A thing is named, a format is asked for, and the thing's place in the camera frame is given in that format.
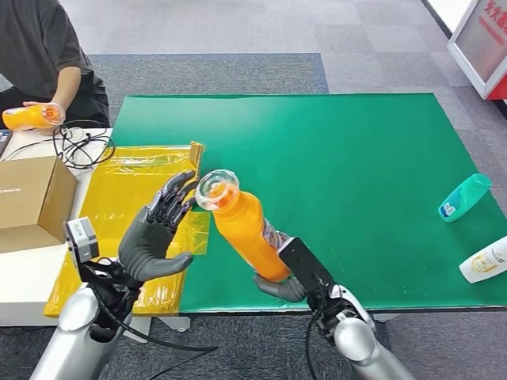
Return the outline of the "person's hand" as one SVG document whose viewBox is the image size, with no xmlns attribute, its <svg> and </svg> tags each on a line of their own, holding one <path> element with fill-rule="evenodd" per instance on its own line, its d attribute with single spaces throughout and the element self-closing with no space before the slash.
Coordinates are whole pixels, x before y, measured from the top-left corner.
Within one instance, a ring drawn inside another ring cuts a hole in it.
<svg viewBox="0 0 507 380">
<path fill-rule="evenodd" d="M 61 125 L 65 121 L 66 113 L 66 109 L 61 105 L 59 104 L 56 101 L 48 101 L 48 102 L 42 102 L 42 101 L 23 101 L 23 105 L 24 107 L 34 107 L 34 106 L 39 106 L 41 105 L 43 108 L 49 108 L 50 110 L 52 111 L 58 111 L 59 112 L 59 117 L 57 118 L 58 123 L 57 124 L 51 124 L 50 127 L 47 128 L 38 128 L 38 127 L 32 127 L 33 131 L 37 131 L 41 135 L 44 136 L 51 136 L 55 133 L 60 132 L 61 129 Z"/>
</svg>

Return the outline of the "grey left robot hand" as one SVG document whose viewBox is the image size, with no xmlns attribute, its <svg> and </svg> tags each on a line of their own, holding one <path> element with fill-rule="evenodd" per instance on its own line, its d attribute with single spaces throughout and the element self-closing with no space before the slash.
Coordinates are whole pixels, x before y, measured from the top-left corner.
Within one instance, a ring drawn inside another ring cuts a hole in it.
<svg viewBox="0 0 507 380">
<path fill-rule="evenodd" d="M 179 224 L 196 203 L 194 170 L 168 179 L 153 200 L 141 209 L 121 240 L 118 257 L 130 276 L 139 282 L 184 271 L 193 261 L 189 252 L 167 258 Z"/>
</svg>

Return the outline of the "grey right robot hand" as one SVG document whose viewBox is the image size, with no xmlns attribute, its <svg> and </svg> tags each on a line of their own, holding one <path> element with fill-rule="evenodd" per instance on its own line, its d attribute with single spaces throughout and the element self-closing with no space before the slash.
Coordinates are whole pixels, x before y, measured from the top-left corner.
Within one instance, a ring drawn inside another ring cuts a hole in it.
<svg viewBox="0 0 507 380">
<path fill-rule="evenodd" d="M 330 302 L 335 281 L 301 239 L 289 237 L 277 254 L 289 271 L 289 277 L 276 282 L 255 275 L 253 281 L 258 290 L 287 302 L 305 299 L 311 310 L 317 311 L 323 311 Z"/>
</svg>

